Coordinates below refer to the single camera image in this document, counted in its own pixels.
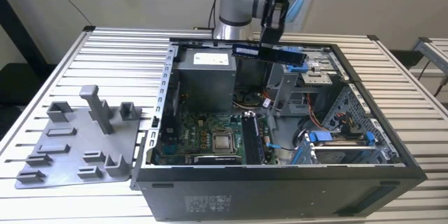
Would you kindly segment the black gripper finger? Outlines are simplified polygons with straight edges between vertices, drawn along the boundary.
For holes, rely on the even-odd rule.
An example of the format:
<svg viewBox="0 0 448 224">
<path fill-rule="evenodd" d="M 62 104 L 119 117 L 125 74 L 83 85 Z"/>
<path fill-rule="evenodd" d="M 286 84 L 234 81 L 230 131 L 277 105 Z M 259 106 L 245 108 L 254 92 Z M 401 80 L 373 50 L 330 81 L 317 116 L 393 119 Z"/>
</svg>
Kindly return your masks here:
<svg viewBox="0 0 448 224">
<path fill-rule="evenodd" d="M 289 7 L 289 0 L 265 1 L 261 36 L 263 44 L 277 44 L 279 42 L 285 33 Z"/>
</svg>

